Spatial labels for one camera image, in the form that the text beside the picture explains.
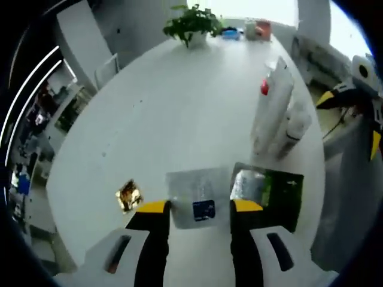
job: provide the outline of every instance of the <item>chair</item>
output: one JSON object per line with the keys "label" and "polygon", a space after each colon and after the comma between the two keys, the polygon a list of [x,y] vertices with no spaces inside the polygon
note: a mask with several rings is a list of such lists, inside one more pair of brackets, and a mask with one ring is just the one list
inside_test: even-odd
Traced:
{"label": "chair", "polygon": [[112,56],[103,65],[95,70],[95,81],[97,90],[100,90],[107,84],[117,73],[120,72],[117,53]]}

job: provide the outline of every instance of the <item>white table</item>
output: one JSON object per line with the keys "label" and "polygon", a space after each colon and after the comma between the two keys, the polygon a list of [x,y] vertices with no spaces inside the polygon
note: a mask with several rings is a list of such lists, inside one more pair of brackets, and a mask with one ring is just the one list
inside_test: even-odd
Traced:
{"label": "white table", "polygon": [[[321,131],[310,94],[281,44],[209,39],[204,50],[169,40],[136,59],[89,103],[54,159],[48,197],[76,264],[111,230],[124,227],[114,193],[130,178],[146,202],[168,197],[167,172],[249,163],[250,131],[265,62],[282,56],[293,97],[309,103],[313,123],[282,162],[255,164],[304,174],[296,236],[314,241],[324,197]],[[234,286],[229,227],[171,230],[165,286]]]}

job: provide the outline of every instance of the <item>window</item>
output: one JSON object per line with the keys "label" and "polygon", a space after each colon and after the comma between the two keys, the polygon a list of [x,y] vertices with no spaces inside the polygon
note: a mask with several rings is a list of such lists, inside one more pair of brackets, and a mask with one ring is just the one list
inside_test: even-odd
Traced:
{"label": "window", "polygon": [[355,55],[371,53],[361,29],[333,1],[330,1],[330,11],[330,45],[350,59]]}
{"label": "window", "polygon": [[263,18],[294,26],[297,16],[297,0],[187,0],[191,7],[210,8],[224,18]]}

